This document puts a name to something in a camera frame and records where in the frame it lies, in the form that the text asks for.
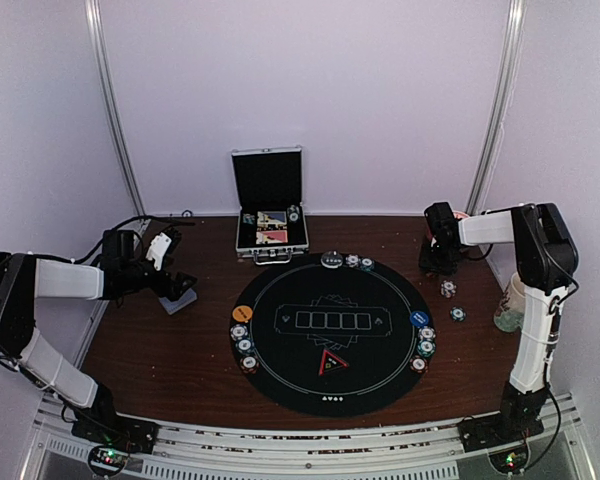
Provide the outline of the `green blue chip stack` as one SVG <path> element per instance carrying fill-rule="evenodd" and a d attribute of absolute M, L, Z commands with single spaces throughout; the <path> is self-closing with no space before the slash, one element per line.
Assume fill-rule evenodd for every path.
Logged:
<path fill-rule="evenodd" d="M 467 312 L 462 307 L 454 306 L 450 310 L 450 318 L 453 322 L 464 322 L 467 319 Z"/>

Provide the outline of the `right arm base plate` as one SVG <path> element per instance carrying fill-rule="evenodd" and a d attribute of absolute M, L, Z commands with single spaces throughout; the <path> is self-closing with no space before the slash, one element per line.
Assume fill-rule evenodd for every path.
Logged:
<path fill-rule="evenodd" d="M 463 419 L 457 425 L 457 429 L 465 452 L 521 442 L 544 432 L 544 426 L 539 419 L 520 426 L 511 423 L 501 413 Z"/>

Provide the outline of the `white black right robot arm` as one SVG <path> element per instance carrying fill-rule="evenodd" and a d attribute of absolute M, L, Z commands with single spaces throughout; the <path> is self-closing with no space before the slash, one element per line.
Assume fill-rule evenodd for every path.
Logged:
<path fill-rule="evenodd" d="M 458 219 L 449 203 L 437 202 L 425 209 L 424 217 L 430 239 L 422 243 L 419 266 L 425 272 L 454 273 L 464 248 L 514 245 L 525 306 L 517 357 L 499 412 L 464 427 L 469 431 L 484 426 L 499 440 L 513 441 L 535 428 L 551 393 L 563 304 L 578 289 L 574 273 L 579 257 L 573 238 L 554 203 L 528 203 Z"/>

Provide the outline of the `blue patterned card deck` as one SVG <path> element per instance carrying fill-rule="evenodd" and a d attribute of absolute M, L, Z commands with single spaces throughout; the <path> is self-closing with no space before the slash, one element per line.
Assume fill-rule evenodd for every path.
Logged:
<path fill-rule="evenodd" d="M 197 293 L 193 288 L 187 289 L 177 300 L 160 297 L 159 302 L 168 315 L 174 315 L 197 300 Z"/>

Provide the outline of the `orange big blind button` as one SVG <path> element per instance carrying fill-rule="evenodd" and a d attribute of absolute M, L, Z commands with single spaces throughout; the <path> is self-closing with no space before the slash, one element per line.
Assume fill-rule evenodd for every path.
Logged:
<path fill-rule="evenodd" d="M 238 323 L 248 323 L 253 318 L 253 309 L 249 305 L 236 306 L 232 311 L 232 319 Z"/>

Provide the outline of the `blue chips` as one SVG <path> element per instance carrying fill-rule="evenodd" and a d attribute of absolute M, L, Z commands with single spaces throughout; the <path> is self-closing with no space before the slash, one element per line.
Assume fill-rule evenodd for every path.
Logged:
<path fill-rule="evenodd" d="M 433 342 L 436 338 L 436 331 L 430 326 L 424 326 L 418 330 L 418 338 L 420 341 L 431 341 Z"/>
<path fill-rule="evenodd" d="M 230 336 L 233 341 L 240 341 L 249 336 L 248 328 L 243 324 L 236 324 L 230 328 Z"/>
<path fill-rule="evenodd" d="M 360 257 L 357 254 L 349 254 L 345 258 L 345 264 L 350 268 L 358 268 L 360 265 Z"/>

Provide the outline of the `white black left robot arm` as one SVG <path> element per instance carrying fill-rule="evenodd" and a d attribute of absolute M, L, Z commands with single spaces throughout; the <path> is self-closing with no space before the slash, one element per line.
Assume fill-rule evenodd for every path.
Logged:
<path fill-rule="evenodd" d="M 40 298 L 117 301 L 152 291 L 173 315 L 193 303 L 192 275 L 168 271 L 184 222 L 162 219 L 149 243 L 125 222 L 103 232 L 83 257 L 0 251 L 0 360 L 43 390 L 51 390 L 103 444 L 125 435 L 111 391 L 82 373 L 43 336 L 35 318 Z"/>

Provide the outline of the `blue white chip stack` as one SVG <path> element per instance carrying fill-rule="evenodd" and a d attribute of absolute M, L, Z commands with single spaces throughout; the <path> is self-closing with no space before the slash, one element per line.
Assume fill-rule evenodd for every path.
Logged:
<path fill-rule="evenodd" d="M 451 280 L 442 281 L 440 284 L 440 294 L 447 299 L 453 298 L 457 292 L 457 285 Z"/>

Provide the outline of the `orange chips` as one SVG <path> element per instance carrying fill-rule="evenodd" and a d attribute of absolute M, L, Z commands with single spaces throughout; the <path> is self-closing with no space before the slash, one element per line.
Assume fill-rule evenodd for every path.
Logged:
<path fill-rule="evenodd" d="M 409 361 L 410 369 L 417 374 L 424 374 L 428 370 L 428 361 L 419 355 L 413 356 Z"/>
<path fill-rule="evenodd" d="M 252 355 L 242 357 L 239 364 L 245 374 L 255 374 L 260 366 L 258 359 Z"/>

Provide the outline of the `green chips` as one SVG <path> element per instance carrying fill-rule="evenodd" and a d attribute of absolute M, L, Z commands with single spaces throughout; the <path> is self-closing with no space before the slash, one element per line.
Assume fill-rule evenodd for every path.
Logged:
<path fill-rule="evenodd" d="M 430 358 L 436 351 L 436 344 L 433 340 L 423 339 L 417 344 L 418 355 L 423 358 Z"/>
<path fill-rule="evenodd" d="M 372 271 L 375 267 L 375 262 L 372 258 L 364 257 L 360 260 L 360 269 L 363 271 Z"/>
<path fill-rule="evenodd" d="M 241 355 L 249 356 L 254 352 L 254 344 L 251 338 L 244 337 L 236 341 L 235 347 Z"/>

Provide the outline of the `blue small blind button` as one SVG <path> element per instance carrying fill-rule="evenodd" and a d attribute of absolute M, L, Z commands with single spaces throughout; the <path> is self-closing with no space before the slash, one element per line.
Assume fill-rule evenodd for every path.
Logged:
<path fill-rule="evenodd" d="M 409 315 L 410 323 L 418 329 L 425 328 L 431 325 L 430 315 L 422 310 L 412 311 Z"/>

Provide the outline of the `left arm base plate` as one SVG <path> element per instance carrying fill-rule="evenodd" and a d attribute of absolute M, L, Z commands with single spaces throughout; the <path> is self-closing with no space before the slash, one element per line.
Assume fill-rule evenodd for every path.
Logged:
<path fill-rule="evenodd" d="M 115 448 L 127 453 L 151 454 L 159 426 L 151 421 L 122 417 L 113 429 L 96 426 L 88 420 L 77 420 L 72 428 L 73 436 Z"/>

